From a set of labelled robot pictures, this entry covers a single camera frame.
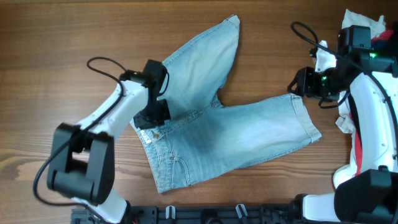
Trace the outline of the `light blue denim shorts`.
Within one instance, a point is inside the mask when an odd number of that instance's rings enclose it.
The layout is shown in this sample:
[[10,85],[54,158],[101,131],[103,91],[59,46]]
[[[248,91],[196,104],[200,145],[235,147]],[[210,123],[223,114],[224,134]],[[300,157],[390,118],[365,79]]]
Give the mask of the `light blue denim shorts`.
[[291,93],[221,104],[217,92],[233,66],[239,26],[238,16],[229,16],[163,62],[170,119],[137,130],[159,193],[284,156],[321,137],[301,97]]

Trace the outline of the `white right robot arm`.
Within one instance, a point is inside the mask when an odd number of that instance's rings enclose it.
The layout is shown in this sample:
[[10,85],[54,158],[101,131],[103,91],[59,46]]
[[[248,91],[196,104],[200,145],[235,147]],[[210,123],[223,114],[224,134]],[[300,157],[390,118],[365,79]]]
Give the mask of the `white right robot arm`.
[[356,168],[335,192],[298,195],[290,219],[340,223],[397,223],[397,59],[359,48],[345,55],[312,54],[315,68],[299,70],[293,93],[337,100],[351,97]]

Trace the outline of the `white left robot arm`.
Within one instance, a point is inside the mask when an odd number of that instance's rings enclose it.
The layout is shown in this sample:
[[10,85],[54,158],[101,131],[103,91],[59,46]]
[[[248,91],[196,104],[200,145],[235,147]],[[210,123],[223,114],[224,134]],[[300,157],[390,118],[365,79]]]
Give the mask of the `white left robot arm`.
[[236,208],[133,207],[113,190],[114,143],[131,125],[144,146],[160,193],[180,189],[290,154],[317,141],[301,97],[286,94],[224,106],[217,97],[227,72],[170,70],[121,75],[120,103],[97,128],[61,124],[47,175],[51,190],[85,207],[102,223],[236,223]]

